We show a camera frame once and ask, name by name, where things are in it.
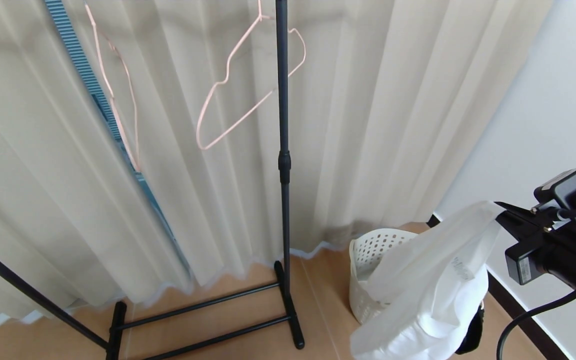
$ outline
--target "black clothes rack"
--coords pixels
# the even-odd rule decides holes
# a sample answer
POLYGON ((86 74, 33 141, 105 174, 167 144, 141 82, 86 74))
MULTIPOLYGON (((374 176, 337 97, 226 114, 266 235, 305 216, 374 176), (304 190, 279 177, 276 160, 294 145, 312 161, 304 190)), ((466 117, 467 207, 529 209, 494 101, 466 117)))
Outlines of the black clothes rack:
POLYGON ((162 360, 171 358, 173 356, 178 356, 193 350, 200 349, 202 347, 217 344, 219 342, 223 342, 240 335, 251 333, 255 330, 267 328, 281 322, 288 322, 288 326, 290 326, 290 332, 292 333, 292 341, 294 342, 294 346, 297 349, 303 349, 305 346, 304 335, 302 334, 302 329, 299 325, 299 320, 297 319, 297 312, 295 311, 295 305, 293 304, 293 298, 291 297, 290 292, 290 201, 288 188, 290 184, 291 158, 290 151, 288 150, 288 0, 276 0, 275 3, 277 21, 279 136, 281 143, 279 147, 278 162, 279 181, 281 182, 281 215, 283 223, 283 267, 279 261, 274 263, 274 273, 276 274, 277 278, 275 282, 128 323, 124 322, 126 316, 126 304, 123 301, 118 301, 114 305, 112 324, 110 324, 109 337, 108 341, 106 341, 94 333, 94 331, 90 330, 82 323, 77 321, 77 319, 66 313, 59 306, 55 305, 54 302, 43 296, 41 292, 34 289, 34 287, 20 278, 20 276, 18 276, 14 271, 0 262, 0 276, 4 280, 16 287, 19 291, 23 292, 23 294, 35 301, 35 303, 39 304, 42 308, 48 310, 48 312, 52 313, 55 317, 57 317, 57 319, 60 319, 64 323, 71 326, 71 328, 78 331, 84 337, 87 337, 90 341, 102 347, 106 353, 106 360, 118 360, 119 350, 121 349, 122 332, 126 329, 134 328, 135 326, 140 326, 155 321, 160 321, 162 319, 174 317, 183 313, 192 312, 193 310, 205 308, 206 306, 216 305, 223 303, 224 301, 247 296, 249 294, 261 292, 263 290, 272 289, 274 287, 279 287, 279 291, 281 292, 281 300, 283 301, 283 307, 285 308, 285 315, 252 326, 248 326, 240 330, 225 333, 224 335, 213 337, 212 339, 190 344, 176 350, 154 355, 146 358, 145 360, 162 360))

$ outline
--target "dark baseboard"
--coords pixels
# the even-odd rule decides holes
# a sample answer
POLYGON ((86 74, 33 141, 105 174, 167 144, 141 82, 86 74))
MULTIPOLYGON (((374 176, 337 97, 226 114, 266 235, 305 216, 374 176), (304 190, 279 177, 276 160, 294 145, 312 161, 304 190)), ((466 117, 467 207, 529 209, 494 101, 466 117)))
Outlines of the dark baseboard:
MULTIPOLYGON (((432 228, 439 223, 439 219, 435 215, 432 215, 426 224, 432 228)), ((514 319, 526 311, 521 305, 519 305, 519 302, 515 297, 512 296, 493 275, 490 275, 490 273, 488 273, 488 292, 511 318, 514 319)), ((569 360, 569 358, 563 353, 562 349, 555 344, 553 339, 546 334, 541 326, 537 325, 537 322, 535 322, 534 319, 528 318, 522 321, 519 324, 519 328, 523 330, 528 339, 535 344, 537 349, 539 349, 547 360, 569 360)))

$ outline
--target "white plastic basket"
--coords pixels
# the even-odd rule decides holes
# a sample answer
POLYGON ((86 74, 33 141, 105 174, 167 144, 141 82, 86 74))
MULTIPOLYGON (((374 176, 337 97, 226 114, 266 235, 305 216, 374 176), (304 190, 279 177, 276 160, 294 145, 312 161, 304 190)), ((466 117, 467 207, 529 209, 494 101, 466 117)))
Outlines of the white plastic basket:
POLYGON ((350 309, 359 323, 369 321, 388 306, 388 303, 373 300, 363 284, 386 252, 410 241, 416 235, 396 228, 378 228, 350 241, 350 309))

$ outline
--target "brown floor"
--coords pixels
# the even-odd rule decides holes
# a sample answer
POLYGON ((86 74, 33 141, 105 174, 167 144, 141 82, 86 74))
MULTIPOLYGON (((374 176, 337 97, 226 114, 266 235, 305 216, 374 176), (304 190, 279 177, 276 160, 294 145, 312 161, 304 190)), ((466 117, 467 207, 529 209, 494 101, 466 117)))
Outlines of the brown floor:
MULTIPOLYGON (((425 224, 409 224, 405 230, 420 232, 425 224)), ((306 347, 293 346, 287 323, 270 326, 228 341, 175 357, 178 360, 208 359, 322 359, 352 360, 349 337, 359 323, 348 305, 350 262, 347 251, 323 250, 313 259, 292 257, 292 298, 306 340, 306 347)), ((191 296, 168 289, 150 308, 128 301, 126 321, 197 303, 240 289, 274 281, 274 272, 255 264, 246 280, 224 276, 209 290, 191 296)), ((510 317, 491 297, 485 299, 486 316, 480 347, 451 360, 494 360, 499 334, 510 317)), ((170 317, 124 332, 122 360, 139 360, 283 315, 277 288, 236 298, 218 305, 170 317)), ((113 308, 82 307, 75 317, 107 337, 113 308)), ((507 359, 543 360, 544 356, 520 330, 505 344, 507 359)), ((42 318, 31 325, 9 321, 0 326, 0 360, 102 360, 105 353, 57 319, 42 318)))

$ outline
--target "pink hanger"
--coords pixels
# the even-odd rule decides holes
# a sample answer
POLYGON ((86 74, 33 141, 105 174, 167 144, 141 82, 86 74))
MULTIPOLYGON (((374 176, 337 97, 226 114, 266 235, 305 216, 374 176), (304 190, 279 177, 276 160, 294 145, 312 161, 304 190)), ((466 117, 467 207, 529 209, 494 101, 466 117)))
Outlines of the pink hanger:
POLYGON ((108 41, 108 46, 110 47, 110 50, 112 50, 112 52, 114 52, 117 55, 117 57, 119 57, 119 60, 121 60, 121 63, 123 64, 123 70, 126 72, 126 76, 128 77, 128 86, 130 87, 130 96, 132 97, 132 105, 134 110, 135 155, 133 155, 133 152, 130 150, 130 144, 128 144, 128 137, 126 137, 124 125, 122 124, 122 121, 119 118, 119 112, 117 111, 117 106, 115 105, 115 93, 113 92, 113 88, 110 86, 108 77, 106 77, 106 69, 104 69, 104 61, 101 58, 101 50, 99 48, 99 35, 97 34, 98 32, 97 23, 95 22, 95 19, 92 16, 92 12, 90 11, 90 7, 86 1, 84 1, 84 5, 86 6, 86 12, 88 14, 88 18, 90 19, 90 24, 92 25, 92 30, 94 32, 94 46, 96 47, 96 58, 99 62, 99 68, 101 68, 101 75, 103 76, 103 81, 105 82, 105 86, 108 87, 108 92, 110 93, 110 109, 112 109, 112 115, 114 116, 114 120, 117 123, 117 128, 119 129, 119 136, 121 136, 121 141, 123 142, 123 146, 126 149, 126 153, 128 153, 128 158, 130 159, 130 162, 134 167, 134 170, 137 171, 138 173, 141 173, 142 169, 139 159, 139 132, 137 128, 137 102, 135 101, 135 91, 133 90, 133 82, 130 78, 130 72, 128 72, 128 66, 126 66, 126 62, 124 62, 121 53, 119 53, 119 50, 117 50, 117 48, 110 41, 108 36, 106 36, 106 34, 104 34, 101 30, 99 30, 101 36, 103 36, 106 39, 106 41, 108 41))
MULTIPOLYGON (((197 121, 197 130, 195 132, 196 140, 197 140, 197 146, 199 146, 199 149, 201 149, 201 150, 208 150, 208 149, 212 148, 212 146, 217 144, 219 141, 221 141, 221 139, 223 139, 226 135, 228 135, 228 133, 230 133, 234 128, 236 128, 237 125, 242 123, 242 121, 244 121, 250 114, 252 114, 252 112, 254 112, 264 101, 267 100, 267 98, 270 97, 270 95, 272 95, 272 93, 274 93, 277 90, 276 87, 274 89, 270 90, 270 92, 267 93, 263 98, 261 98, 261 100, 259 100, 259 102, 256 103, 256 105, 254 105, 250 110, 248 110, 248 112, 246 112, 244 114, 244 116, 242 116, 240 119, 238 119, 236 123, 234 123, 232 126, 230 126, 226 131, 224 131, 221 135, 219 135, 216 139, 214 139, 208 145, 206 145, 206 146, 202 145, 199 134, 201 132, 201 127, 202 127, 202 123, 204 121, 204 116, 206 114, 206 109, 208 108, 208 104, 210 103, 210 100, 213 98, 213 94, 215 93, 215 89, 217 89, 218 86, 224 85, 228 82, 230 75, 231 75, 231 60, 233 59, 233 55, 235 55, 237 50, 239 50, 239 48, 242 46, 242 43, 248 38, 248 36, 252 32, 252 30, 259 23, 261 23, 261 21, 263 19, 274 19, 274 16, 267 16, 267 15, 261 13, 261 0, 257 0, 256 4, 257 4, 258 10, 259 10, 258 16, 256 17, 256 19, 254 19, 254 22, 252 23, 252 25, 250 25, 248 30, 246 30, 246 32, 243 34, 241 39, 238 41, 237 45, 235 45, 233 50, 230 52, 230 55, 228 55, 228 59, 226 60, 226 78, 224 78, 224 80, 222 80, 222 81, 215 82, 215 84, 212 85, 212 88, 208 92, 208 96, 206 97, 206 100, 203 103, 203 107, 201 107, 201 112, 199 113, 199 120, 197 121)), ((301 40, 301 43, 303 45, 303 59, 301 59, 301 62, 297 65, 297 67, 293 68, 292 71, 290 71, 288 76, 293 75, 293 73, 295 71, 297 71, 297 69, 299 69, 302 66, 302 64, 304 64, 304 62, 306 61, 306 42, 304 41, 302 34, 299 34, 299 31, 297 29, 293 28, 293 29, 290 29, 288 31, 289 34, 292 34, 293 32, 297 34, 297 36, 299 37, 299 39, 301 40)))

